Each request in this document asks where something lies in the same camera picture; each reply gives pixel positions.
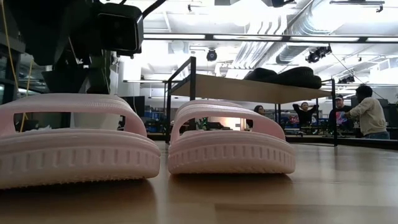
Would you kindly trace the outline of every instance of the yellow cable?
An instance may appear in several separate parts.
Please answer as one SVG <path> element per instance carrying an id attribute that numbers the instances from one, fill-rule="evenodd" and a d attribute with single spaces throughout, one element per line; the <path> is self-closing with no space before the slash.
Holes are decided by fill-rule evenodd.
<path id="1" fill-rule="evenodd" d="M 27 77 L 26 97 L 29 96 L 29 84 L 30 84 L 30 75 L 32 74 L 32 66 L 33 66 L 33 60 L 30 62 L 29 76 Z M 26 119 L 27 119 L 26 113 L 24 113 L 24 115 L 22 116 L 21 128 L 20 128 L 20 130 L 19 130 L 20 133 L 21 133 L 22 130 L 24 129 L 25 117 L 26 117 Z"/>
<path id="2" fill-rule="evenodd" d="M 12 60 L 12 54 L 11 54 L 11 47 L 10 47 L 10 40 L 8 38 L 8 29 L 7 29 L 7 20 L 6 20 L 6 10 L 4 9 L 4 0 L 1 0 L 1 11 L 2 11 L 2 19 L 4 21 L 4 31 L 6 33 L 6 41 L 7 41 L 7 47 L 8 47 L 8 54 L 9 58 L 11 61 L 11 70 L 12 70 L 12 75 L 14 76 L 14 81 L 15 81 L 15 88 L 17 88 L 17 91 L 19 92 L 19 87 L 18 87 L 18 81 L 17 81 L 17 74 L 15 73 L 15 68 L 14 68 L 14 63 Z M 22 124 L 24 122 L 24 118 L 27 119 L 26 114 L 24 113 L 23 119 L 22 119 Z"/>

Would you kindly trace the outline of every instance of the black shirt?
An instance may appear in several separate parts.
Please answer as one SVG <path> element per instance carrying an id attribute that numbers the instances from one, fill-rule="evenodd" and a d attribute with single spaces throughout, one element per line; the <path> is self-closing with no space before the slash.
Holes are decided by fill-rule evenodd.
<path id="1" fill-rule="evenodd" d="M 352 109 L 352 107 L 350 106 L 344 106 L 342 108 L 336 108 L 336 118 L 337 118 L 337 125 L 340 125 L 343 128 L 346 129 L 351 129 L 352 127 L 354 127 L 354 123 L 352 122 L 352 120 L 344 117 L 344 113 L 349 112 Z M 329 114 L 329 128 L 333 127 L 333 123 L 336 122 L 336 120 L 334 119 L 333 115 L 333 110 L 330 111 Z"/>
<path id="2" fill-rule="evenodd" d="M 312 114 L 317 110 L 317 108 L 318 105 L 315 105 L 310 110 L 304 111 L 300 109 L 299 105 L 293 104 L 293 109 L 298 115 L 298 123 L 300 126 L 306 126 L 312 123 Z"/>

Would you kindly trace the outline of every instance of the textured sole edge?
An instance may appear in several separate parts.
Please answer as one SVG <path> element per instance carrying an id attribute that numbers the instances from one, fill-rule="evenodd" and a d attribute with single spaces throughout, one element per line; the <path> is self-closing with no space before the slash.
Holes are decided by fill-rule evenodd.
<path id="1" fill-rule="evenodd" d="M 218 144 L 169 154 L 171 174 L 291 174 L 295 156 L 271 146 Z"/>
<path id="2" fill-rule="evenodd" d="M 58 147 L 0 156 L 0 189 L 159 174 L 160 156 L 138 147 Z"/>

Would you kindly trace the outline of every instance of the wooden tabletop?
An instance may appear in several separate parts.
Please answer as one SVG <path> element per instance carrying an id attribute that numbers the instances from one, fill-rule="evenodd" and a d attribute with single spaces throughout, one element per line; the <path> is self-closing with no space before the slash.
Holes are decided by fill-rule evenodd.
<path id="1" fill-rule="evenodd" d="M 296 145 L 291 175 L 170 176 L 0 191 L 4 224 L 397 223 L 398 154 Z"/>

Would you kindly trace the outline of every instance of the woman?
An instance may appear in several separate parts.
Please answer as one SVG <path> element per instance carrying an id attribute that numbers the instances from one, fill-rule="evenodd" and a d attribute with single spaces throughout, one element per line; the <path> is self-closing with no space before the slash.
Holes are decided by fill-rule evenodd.
<path id="1" fill-rule="evenodd" d="M 265 115 L 266 111 L 264 110 L 264 108 L 261 105 L 257 105 L 254 108 L 254 112 L 261 114 L 261 115 Z M 253 120 L 247 119 L 246 120 L 246 124 L 248 124 L 249 128 L 253 128 Z"/>

